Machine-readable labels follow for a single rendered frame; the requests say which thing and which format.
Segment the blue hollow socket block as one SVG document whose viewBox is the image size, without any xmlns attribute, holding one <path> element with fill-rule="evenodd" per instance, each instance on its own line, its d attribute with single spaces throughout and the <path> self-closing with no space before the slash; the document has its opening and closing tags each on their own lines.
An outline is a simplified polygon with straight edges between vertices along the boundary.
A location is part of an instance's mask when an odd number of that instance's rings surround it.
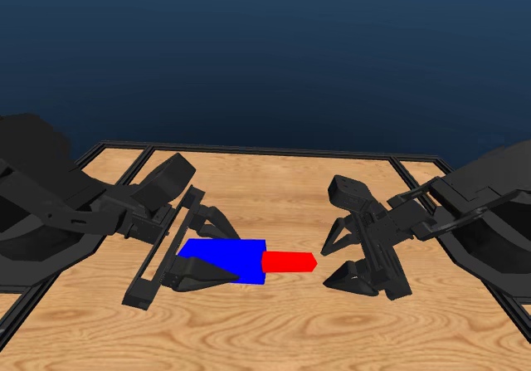
<svg viewBox="0 0 531 371">
<path fill-rule="evenodd" d="M 261 239 L 189 238 L 178 255 L 197 257 L 238 275 L 236 284 L 264 285 L 261 259 L 266 241 Z"/>
</svg>

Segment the thin red peg bar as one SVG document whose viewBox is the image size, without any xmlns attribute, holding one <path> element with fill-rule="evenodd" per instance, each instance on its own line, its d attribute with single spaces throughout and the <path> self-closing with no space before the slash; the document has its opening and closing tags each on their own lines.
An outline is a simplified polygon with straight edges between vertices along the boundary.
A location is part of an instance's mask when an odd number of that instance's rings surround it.
<svg viewBox="0 0 531 371">
<path fill-rule="evenodd" d="M 264 251 L 261 257 L 264 273 L 312 272 L 316 266 L 311 252 Z"/>
</svg>

